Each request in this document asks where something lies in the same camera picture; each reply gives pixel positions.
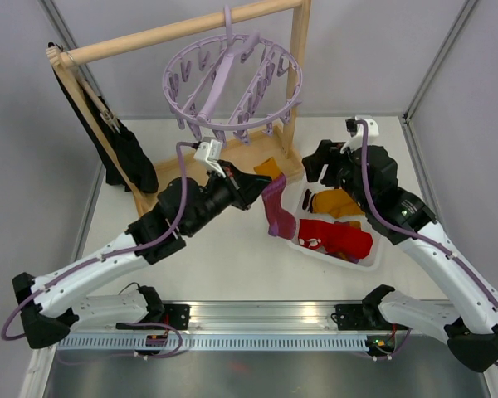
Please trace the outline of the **mustard sock brown cuff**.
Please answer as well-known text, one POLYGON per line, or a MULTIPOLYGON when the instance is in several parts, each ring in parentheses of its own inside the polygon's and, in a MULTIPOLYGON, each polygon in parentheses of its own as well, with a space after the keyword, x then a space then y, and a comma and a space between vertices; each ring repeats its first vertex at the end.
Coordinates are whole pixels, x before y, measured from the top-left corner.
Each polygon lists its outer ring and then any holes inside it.
POLYGON ((342 189, 329 189, 317 193, 306 189, 301 208, 312 214, 330 215, 335 219, 364 214, 358 204, 342 189))

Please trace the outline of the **mustard yellow sock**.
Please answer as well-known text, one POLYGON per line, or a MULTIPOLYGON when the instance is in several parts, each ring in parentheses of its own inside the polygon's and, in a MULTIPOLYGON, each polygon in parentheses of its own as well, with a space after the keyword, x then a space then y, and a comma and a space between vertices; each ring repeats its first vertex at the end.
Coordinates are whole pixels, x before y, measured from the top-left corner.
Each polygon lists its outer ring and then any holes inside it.
POLYGON ((260 165, 255 166, 253 170, 256 174, 270 177, 272 180, 276 180, 282 175, 282 171, 273 157, 268 158, 260 165))

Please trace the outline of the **maroon purple striped sock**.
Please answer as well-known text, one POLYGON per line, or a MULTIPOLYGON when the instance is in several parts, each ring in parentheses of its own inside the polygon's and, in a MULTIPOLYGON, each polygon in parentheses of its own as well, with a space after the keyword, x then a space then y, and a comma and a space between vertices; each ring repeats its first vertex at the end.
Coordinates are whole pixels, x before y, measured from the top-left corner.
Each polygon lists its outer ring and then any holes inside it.
POLYGON ((296 219, 281 204, 282 194, 286 189, 286 177, 280 174, 262 192, 268 234, 281 239, 291 240, 296 232, 296 219))

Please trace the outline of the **purple round clip hanger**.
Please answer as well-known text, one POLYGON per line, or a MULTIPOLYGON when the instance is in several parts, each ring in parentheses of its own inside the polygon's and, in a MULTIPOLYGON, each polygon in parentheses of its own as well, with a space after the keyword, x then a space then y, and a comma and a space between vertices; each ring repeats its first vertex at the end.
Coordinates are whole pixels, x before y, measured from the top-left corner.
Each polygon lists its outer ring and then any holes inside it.
POLYGON ((287 124, 300 103, 303 72, 297 59, 260 32, 235 33, 232 10, 223 8, 225 32, 184 47, 164 69, 162 90, 180 129, 202 140, 203 130, 222 144, 232 133, 244 144, 258 124, 272 134, 276 120, 287 124), (264 97, 272 83, 292 75, 294 88, 284 101, 267 105, 264 97))

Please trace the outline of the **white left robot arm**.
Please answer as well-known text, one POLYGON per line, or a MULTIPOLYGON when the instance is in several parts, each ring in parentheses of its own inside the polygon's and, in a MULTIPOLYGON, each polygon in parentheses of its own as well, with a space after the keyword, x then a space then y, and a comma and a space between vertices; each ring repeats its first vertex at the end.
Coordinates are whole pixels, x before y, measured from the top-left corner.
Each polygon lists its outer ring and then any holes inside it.
POLYGON ((93 291, 184 249, 185 238, 230 206, 248 210, 271 184, 270 177, 241 172, 230 162, 218 165, 205 186, 189 177, 173 179, 149 212, 83 260, 39 277, 17 275, 12 285, 29 347, 52 346, 79 328, 157 328, 165 307, 155 288, 141 285, 129 294, 105 296, 93 291))

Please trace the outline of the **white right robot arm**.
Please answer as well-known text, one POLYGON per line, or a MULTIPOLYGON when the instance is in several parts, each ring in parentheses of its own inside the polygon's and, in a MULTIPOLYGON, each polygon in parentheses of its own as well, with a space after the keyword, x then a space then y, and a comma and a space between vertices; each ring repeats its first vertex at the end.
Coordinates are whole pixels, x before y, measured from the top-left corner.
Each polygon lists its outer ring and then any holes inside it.
POLYGON ((373 145, 352 151, 323 140, 302 164, 308 182, 348 193, 373 229, 419 264, 452 305, 444 309, 382 284, 362 301, 364 321, 435 338, 472 371, 498 366, 498 291, 466 262, 422 199, 398 185, 388 151, 373 145))

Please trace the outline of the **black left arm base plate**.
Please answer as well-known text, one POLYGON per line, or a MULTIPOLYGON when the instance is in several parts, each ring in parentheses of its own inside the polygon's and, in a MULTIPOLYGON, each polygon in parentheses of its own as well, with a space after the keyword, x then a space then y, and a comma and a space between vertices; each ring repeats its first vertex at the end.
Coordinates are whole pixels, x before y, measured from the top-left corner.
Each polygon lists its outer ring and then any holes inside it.
POLYGON ((179 331, 188 329, 190 319, 190 306, 187 304, 168 303, 164 305, 164 311, 161 314, 149 313, 144 319, 137 323, 117 323, 117 330, 164 330, 157 323, 167 324, 179 331))

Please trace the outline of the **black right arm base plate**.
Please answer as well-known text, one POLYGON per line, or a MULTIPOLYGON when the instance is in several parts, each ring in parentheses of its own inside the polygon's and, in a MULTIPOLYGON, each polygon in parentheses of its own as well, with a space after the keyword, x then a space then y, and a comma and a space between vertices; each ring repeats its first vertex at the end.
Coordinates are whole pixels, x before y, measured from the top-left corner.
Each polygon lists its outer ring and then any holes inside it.
POLYGON ((331 315, 340 331, 390 331, 407 330, 407 327, 393 326, 376 309, 361 303, 341 303, 334 306, 331 315))

